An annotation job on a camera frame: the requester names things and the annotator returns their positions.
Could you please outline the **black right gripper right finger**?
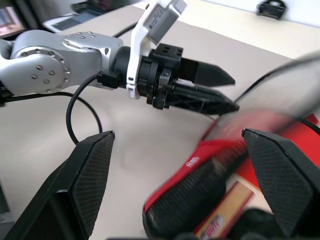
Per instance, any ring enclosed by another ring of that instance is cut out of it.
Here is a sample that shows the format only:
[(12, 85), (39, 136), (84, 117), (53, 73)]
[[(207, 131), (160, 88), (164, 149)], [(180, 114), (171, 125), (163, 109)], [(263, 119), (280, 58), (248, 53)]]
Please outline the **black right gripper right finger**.
[(320, 237), (320, 169), (291, 140), (242, 131), (259, 188), (286, 237)]

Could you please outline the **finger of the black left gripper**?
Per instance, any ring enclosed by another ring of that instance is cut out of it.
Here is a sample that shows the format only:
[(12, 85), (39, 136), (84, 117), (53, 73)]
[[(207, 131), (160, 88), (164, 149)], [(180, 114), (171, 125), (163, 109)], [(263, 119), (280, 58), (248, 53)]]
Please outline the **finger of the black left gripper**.
[(220, 91), (175, 83), (169, 92), (169, 105), (205, 115), (236, 112), (240, 106)]
[(234, 85), (235, 79), (217, 65), (198, 62), (193, 83), (205, 87)]

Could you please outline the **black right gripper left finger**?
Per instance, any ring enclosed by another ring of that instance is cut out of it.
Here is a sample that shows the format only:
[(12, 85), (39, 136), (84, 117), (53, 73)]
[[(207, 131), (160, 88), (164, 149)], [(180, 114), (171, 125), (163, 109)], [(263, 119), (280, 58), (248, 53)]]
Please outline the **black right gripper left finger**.
[(89, 239), (105, 194), (114, 140), (110, 130), (79, 142), (47, 177), (5, 239)]

